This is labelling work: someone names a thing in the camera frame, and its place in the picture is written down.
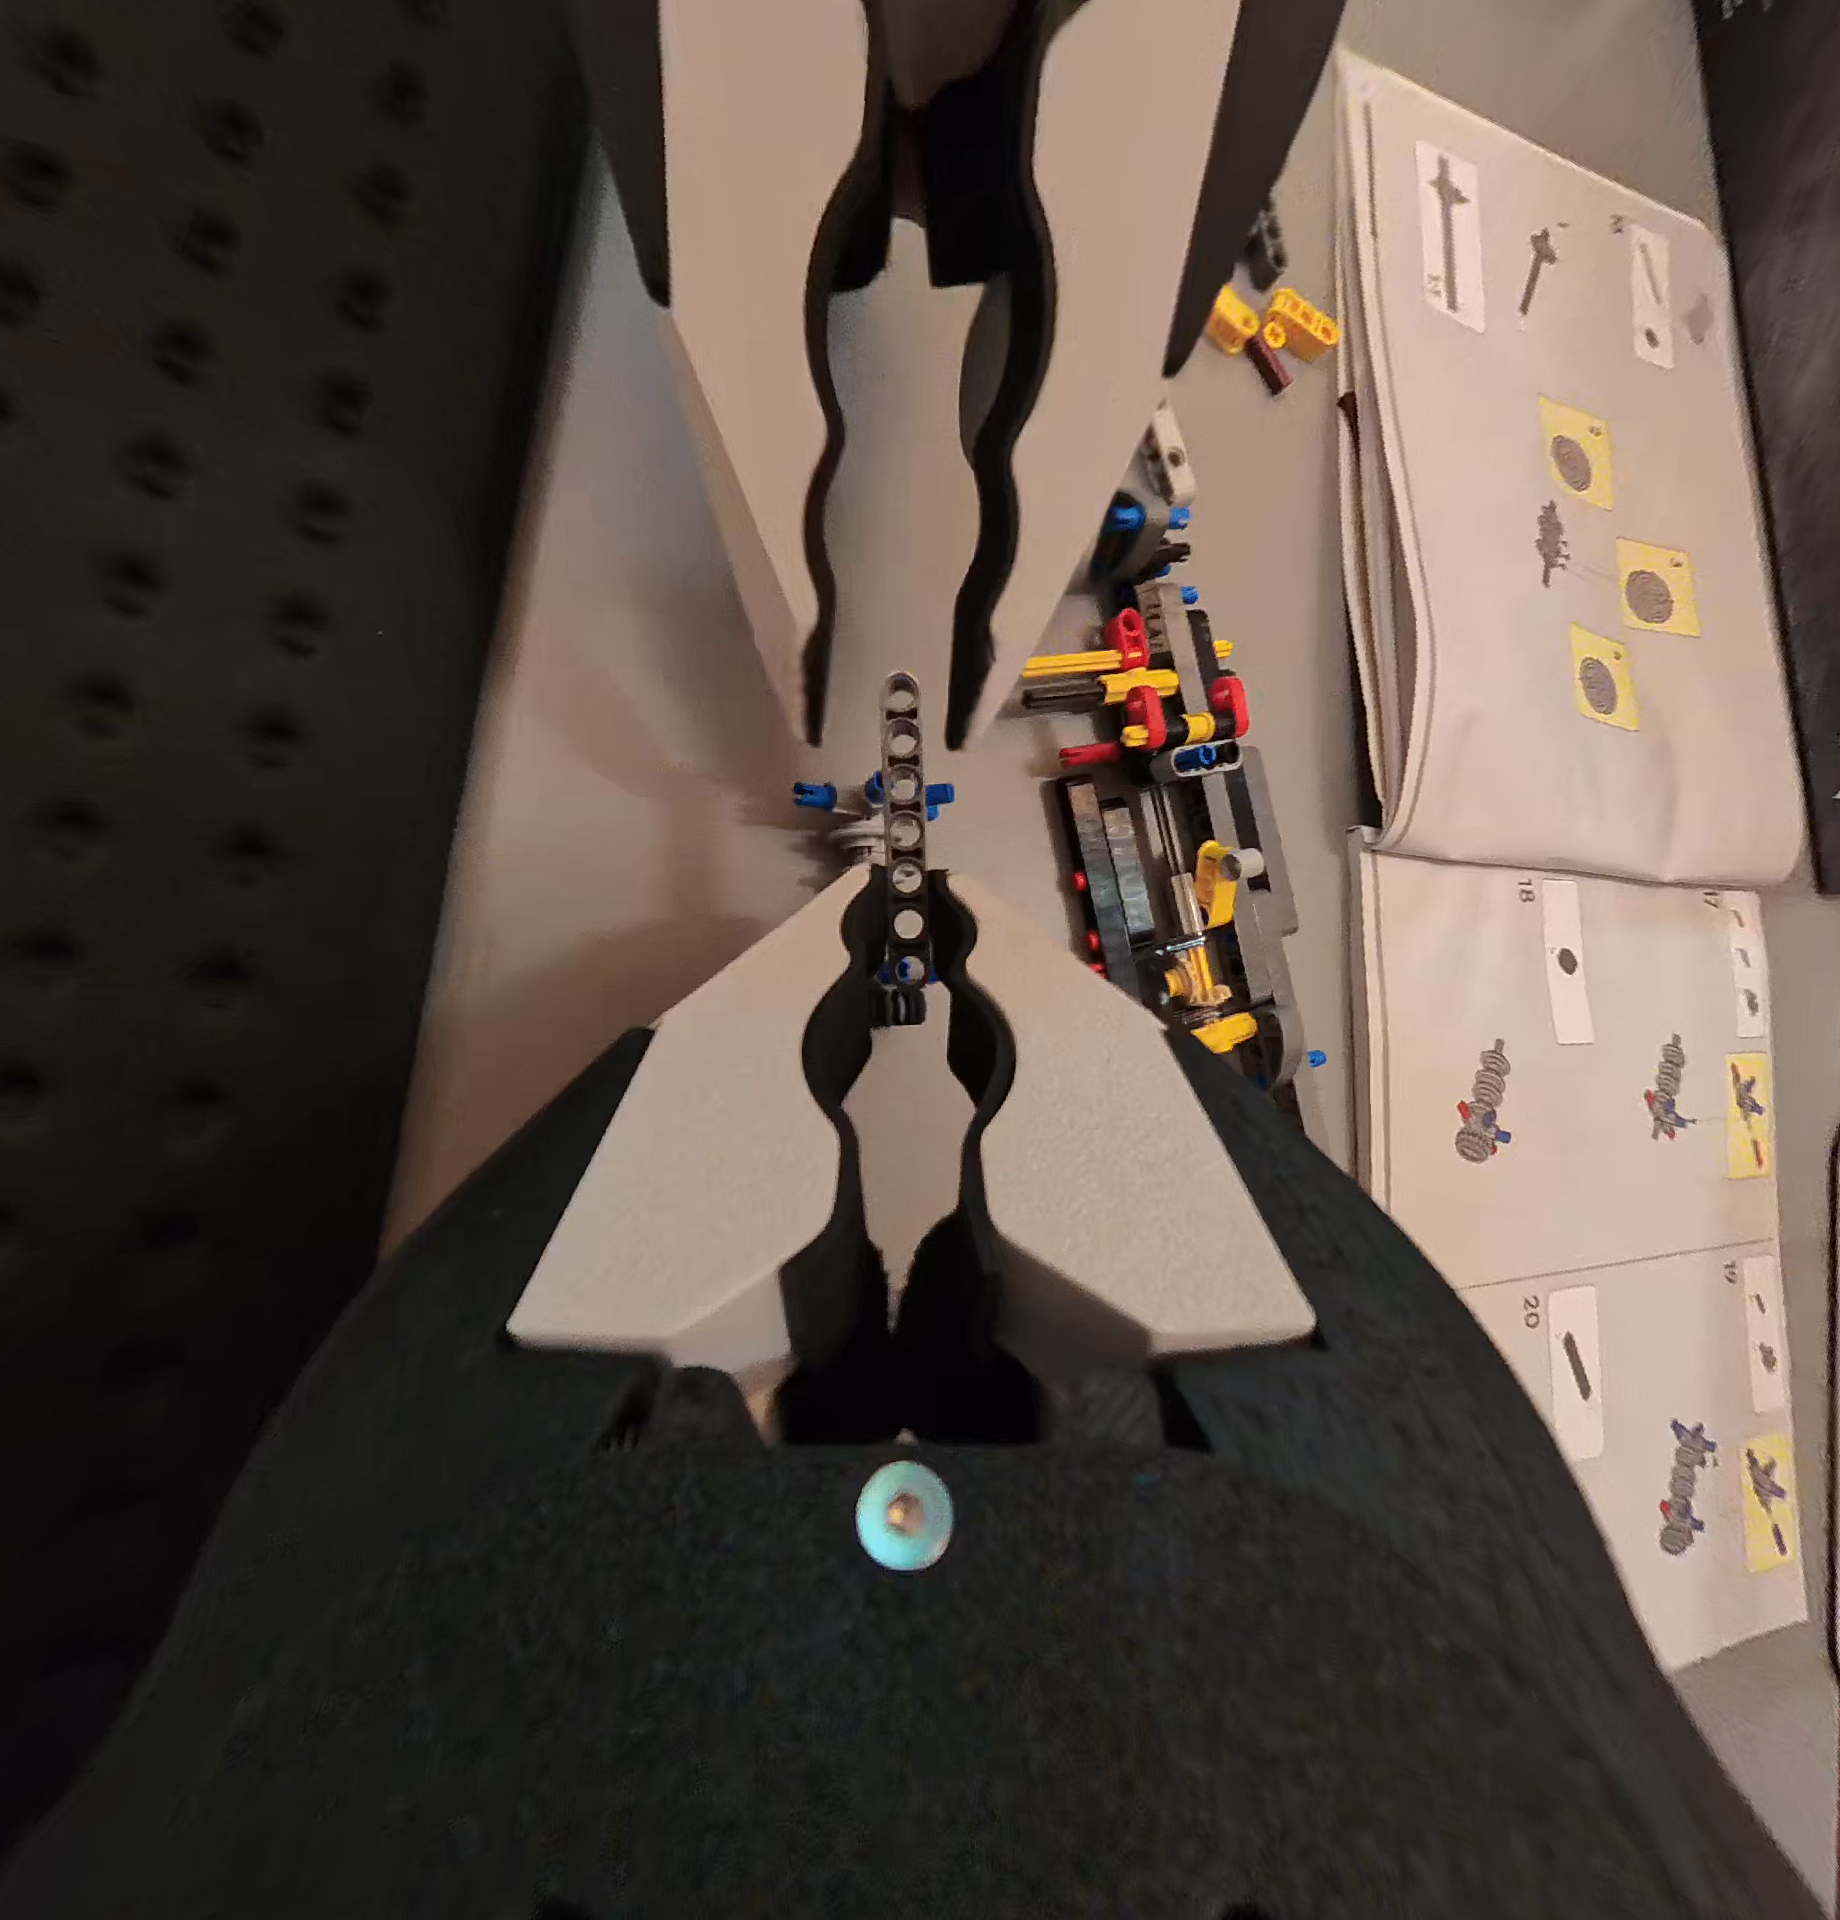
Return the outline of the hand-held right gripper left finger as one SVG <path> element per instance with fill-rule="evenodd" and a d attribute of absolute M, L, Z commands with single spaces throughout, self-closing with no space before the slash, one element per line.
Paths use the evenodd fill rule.
<path fill-rule="evenodd" d="M 774 1387 L 789 1443 L 890 1436 L 889 1292 L 844 1114 L 885 930 L 885 877 L 853 868 L 656 1019 L 513 1345 Z"/>

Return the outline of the lego instruction booklet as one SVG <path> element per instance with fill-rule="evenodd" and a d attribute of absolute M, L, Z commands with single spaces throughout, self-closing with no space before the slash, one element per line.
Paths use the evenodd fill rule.
<path fill-rule="evenodd" d="M 1338 72 L 1358 1173 L 1678 1670 L 1806 1614 L 1760 900 L 1803 802 L 1729 263 Z"/>

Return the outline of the lego set box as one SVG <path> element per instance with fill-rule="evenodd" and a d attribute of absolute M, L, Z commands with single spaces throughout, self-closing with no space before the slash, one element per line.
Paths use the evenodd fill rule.
<path fill-rule="evenodd" d="M 1840 2 L 1693 13 L 1812 868 L 1840 898 Z"/>

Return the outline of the black dimpled pad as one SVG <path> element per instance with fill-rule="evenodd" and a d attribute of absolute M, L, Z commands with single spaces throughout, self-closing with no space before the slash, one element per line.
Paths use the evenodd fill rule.
<path fill-rule="evenodd" d="M 584 152 L 563 3 L 0 3 L 0 1831 L 374 1263 Z"/>

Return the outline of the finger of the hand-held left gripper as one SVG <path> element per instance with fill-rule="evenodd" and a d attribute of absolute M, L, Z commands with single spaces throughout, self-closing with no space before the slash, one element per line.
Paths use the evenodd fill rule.
<path fill-rule="evenodd" d="M 947 743 L 1040 644 L 1162 392 L 1242 3 L 1029 3 L 1006 49 L 1002 368 L 969 450 Z"/>
<path fill-rule="evenodd" d="M 856 2 L 662 2 L 662 342 L 767 682 L 822 739 L 843 446 L 827 303 L 878 105 Z"/>

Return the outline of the lego chassis assembly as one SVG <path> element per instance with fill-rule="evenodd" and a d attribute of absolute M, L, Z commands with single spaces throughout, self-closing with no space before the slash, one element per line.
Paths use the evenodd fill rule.
<path fill-rule="evenodd" d="M 1190 505 L 1127 482 L 1006 710 L 1042 723 L 1082 959 L 1322 1141 L 1251 696 L 1190 577 Z"/>

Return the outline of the dark grey lego beam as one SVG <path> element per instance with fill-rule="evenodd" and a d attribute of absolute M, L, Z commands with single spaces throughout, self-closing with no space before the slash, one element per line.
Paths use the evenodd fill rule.
<path fill-rule="evenodd" d="M 907 1027 L 927 1019 L 927 987 L 933 980 L 931 802 L 921 693 L 912 672 L 895 671 L 885 679 L 881 752 L 885 958 L 876 968 L 876 1023 Z"/>

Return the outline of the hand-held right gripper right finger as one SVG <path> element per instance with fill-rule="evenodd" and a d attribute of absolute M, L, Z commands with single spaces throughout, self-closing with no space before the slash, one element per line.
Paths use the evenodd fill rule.
<path fill-rule="evenodd" d="M 935 916 L 971 1103 L 958 1209 L 1001 1352 L 1058 1394 L 1308 1342 L 1317 1309 L 1194 1072 L 1242 1083 L 977 879 L 936 874 Z"/>

